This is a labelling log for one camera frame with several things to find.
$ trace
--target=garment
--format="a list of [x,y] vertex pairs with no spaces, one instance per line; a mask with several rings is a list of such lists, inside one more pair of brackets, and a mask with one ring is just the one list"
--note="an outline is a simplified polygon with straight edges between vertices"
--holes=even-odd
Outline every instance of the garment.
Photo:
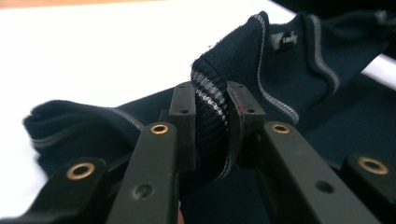
[[[287,24],[270,25],[261,12],[194,62],[199,154],[191,182],[182,182],[189,186],[181,195],[186,223],[266,220],[254,174],[229,159],[227,81],[246,85],[268,120],[297,125],[327,159],[340,163],[360,151],[396,161],[396,94],[360,75],[395,36],[392,16],[356,11],[322,21],[299,13]],[[172,92],[115,108],[52,101],[36,107],[24,125],[48,175],[82,156],[111,163],[133,151],[142,128],[169,108]],[[368,136],[373,141],[367,143]]]

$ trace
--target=wooden edge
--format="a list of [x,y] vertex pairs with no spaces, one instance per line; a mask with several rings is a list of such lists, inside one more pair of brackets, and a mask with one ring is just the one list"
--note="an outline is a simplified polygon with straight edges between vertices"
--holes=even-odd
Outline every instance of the wooden edge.
[[0,0],[0,9],[20,7],[60,7],[161,0]]

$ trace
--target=brass rivet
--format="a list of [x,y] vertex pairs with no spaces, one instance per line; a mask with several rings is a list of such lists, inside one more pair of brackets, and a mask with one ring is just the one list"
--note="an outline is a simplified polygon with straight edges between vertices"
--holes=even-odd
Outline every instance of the brass rivet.
[[271,129],[276,133],[289,133],[290,129],[282,124],[274,124]]
[[375,159],[360,157],[358,159],[358,164],[364,170],[375,175],[387,175],[389,173],[388,167],[384,165],[384,163]]
[[83,162],[70,168],[66,175],[71,180],[79,180],[89,176],[94,170],[95,166],[92,163]]
[[164,124],[157,124],[152,126],[149,130],[154,134],[163,134],[163,133],[167,133],[169,128]]

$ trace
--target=clothing tag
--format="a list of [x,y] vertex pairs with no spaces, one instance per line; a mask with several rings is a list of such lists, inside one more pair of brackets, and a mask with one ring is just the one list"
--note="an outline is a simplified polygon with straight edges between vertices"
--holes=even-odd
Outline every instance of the clothing tag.
[[294,34],[294,31],[274,34],[271,35],[271,41],[274,50],[291,49],[297,44],[297,35]]

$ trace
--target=white background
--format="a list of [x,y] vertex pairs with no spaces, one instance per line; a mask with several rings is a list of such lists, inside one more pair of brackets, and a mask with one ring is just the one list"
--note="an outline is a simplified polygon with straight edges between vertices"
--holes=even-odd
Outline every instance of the white background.
[[[22,214],[46,177],[21,121],[36,105],[69,100],[117,106],[189,80],[192,62],[261,10],[265,0],[169,0],[0,9],[0,218]],[[395,62],[365,73],[396,86]]]

